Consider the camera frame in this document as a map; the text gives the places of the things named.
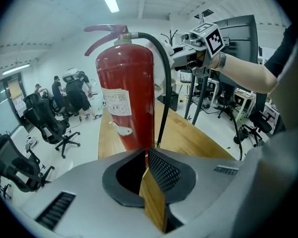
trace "wooden table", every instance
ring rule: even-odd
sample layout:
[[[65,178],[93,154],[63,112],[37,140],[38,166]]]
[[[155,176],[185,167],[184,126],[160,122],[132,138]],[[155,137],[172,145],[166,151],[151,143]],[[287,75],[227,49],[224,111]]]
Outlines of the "wooden table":
[[[156,139],[159,135],[163,107],[164,105],[156,100],[154,110]],[[110,113],[107,108],[104,108],[98,143],[99,159],[125,151],[115,128],[109,125],[110,121]],[[193,156],[234,160],[226,150],[171,109],[169,109],[160,147]]]

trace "sneaker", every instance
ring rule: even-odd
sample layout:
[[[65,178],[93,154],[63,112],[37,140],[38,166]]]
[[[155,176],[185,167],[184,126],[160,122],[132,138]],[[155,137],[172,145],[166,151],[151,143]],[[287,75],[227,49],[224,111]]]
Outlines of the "sneaker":
[[[96,119],[101,118],[101,117],[102,117],[102,115],[96,115],[93,119],[96,120]]]

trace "black mesh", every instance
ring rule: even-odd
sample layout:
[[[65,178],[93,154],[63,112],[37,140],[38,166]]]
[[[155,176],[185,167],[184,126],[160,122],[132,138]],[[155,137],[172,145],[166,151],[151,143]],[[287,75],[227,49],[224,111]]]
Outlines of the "black mesh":
[[[163,192],[171,190],[180,180],[181,171],[149,151],[149,170]]]

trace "fire extinguisher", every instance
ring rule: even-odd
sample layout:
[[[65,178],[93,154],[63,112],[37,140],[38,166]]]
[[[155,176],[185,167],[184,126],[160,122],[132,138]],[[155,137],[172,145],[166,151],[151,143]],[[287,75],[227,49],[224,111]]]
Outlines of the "fire extinguisher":
[[[147,33],[130,33],[126,25],[95,25],[85,32],[110,31],[85,53],[89,56],[100,45],[117,39],[96,59],[96,70],[112,123],[126,150],[154,147],[153,54],[132,39],[147,39],[157,48],[165,71],[166,97],[157,146],[161,138],[171,101],[171,70],[161,43]]]

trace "person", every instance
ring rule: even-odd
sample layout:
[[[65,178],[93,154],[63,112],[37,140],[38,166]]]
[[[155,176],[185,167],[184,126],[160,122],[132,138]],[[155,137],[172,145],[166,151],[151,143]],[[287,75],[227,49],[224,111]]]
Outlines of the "person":
[[[40,88],[41,88],[40,84],[36,84],[35,85],[34,93],[40,94],[41,92],[43,92],[44,90],[46,90],[46,88],[42,88],[42,89],[40,89]]]
[[[270,93],[278,83],[277,77],[290,57],[296,39],[294,27],[291,25],[285,30],[280,46],[264,65],[243,61],[220,52],[213,57],[209,68],[220,71],[248,90],[263,94]],[[200,61],[204,60],[204,55],[197,52]]]
[[[83,71],[79,71],[77,77],[78,79],[67,83],[65,87],[69,102],[75,109],[78,110],[80,120],[82,120],[83,118],[87,120],[89,118],[89,115],[92,115],[94,120],[100,118],[102,115],[95,114],[95,112],[91,108],[86,94],[82,89],[85,82],[88,86],[89,95],[91,94],[91,84],[89,83],[88,77]]]
[[[61,92],[65,92],[65,90],[61,87],[60,79],[58,76],[54,76],[54,83],[52,84],[52,93],[54,96],[54,100],[58,105],[59,109],[65,107],[65,101]]]

